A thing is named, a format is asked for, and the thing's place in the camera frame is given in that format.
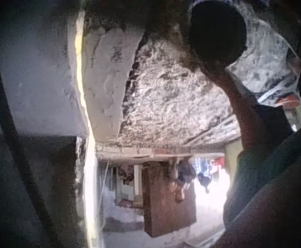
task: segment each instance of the hand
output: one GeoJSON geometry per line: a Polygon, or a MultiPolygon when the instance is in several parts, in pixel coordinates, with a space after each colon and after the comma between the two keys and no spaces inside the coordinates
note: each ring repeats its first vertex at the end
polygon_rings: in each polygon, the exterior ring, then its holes
{"type": "Polygon", "coordinates": [[[200,68],[207,78],[209,78],[214,84],[222,88],[224,91],[234,87],[234,82],[226,71],[225,66],[216,64],[210,67],[203,64],[200,68]]]}

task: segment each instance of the rough concrete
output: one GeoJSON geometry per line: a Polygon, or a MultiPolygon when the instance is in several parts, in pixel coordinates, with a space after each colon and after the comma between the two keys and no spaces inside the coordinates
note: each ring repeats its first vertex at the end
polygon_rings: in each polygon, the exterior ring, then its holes
{"type": "Polygon", "coordinates": [[[0,5],[0,73],[22,135],[86,135],[68,58],[67,19],[76,6],[79,1],[0,5]]]}
{"type": "MultiPolygon", "coordinates": [[[[190,1],[190,7],[199,2],[190,1]]],[[[262,104],[272,105],[280,95],[296,88],[297,77],[285,60],[289,45],[250,5],[227,2],[242,14],[248,32],[247,50],[228,69],[257,98],[263,97],[262,104]]],[[[224,92],[199,71],[190,56],[184,40],[188,16],[183,20],[179,16],[186,6],[174,3],[159,3],[151,14],[154,18],[128,80],[121,131],[112,144],[179,146],[232,115],[224,92]]],[[[200,144],[227,142],[237,136],[235,121],[205,136],[200,144]]]]}
{"type": "Polygon", "coordinates": [[[125,83],[145,31],[151,1],[96,1],[83,37],[85,100],[96,141],[117,138],[125,83]]]}
{"type": "MultiPolygon", "coordinates": [[[[59,240],[64,247],[82,247],[74,188],[76,138],[25,137],[22,145],[59,240]]],[[[2,136],[0,242],[0,247],[51,247],[2,136]]]]}

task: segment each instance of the wooden plank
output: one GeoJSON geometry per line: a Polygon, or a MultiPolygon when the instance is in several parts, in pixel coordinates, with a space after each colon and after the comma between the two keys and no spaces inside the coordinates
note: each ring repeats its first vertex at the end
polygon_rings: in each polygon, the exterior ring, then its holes
{"type": "Polygon", "coordinates": [[[188,227],[197,221],[194,184],[178,204],[168,189],[168,166],[154,166],[142,170],[145,232],[151,237],[188,227]]]}

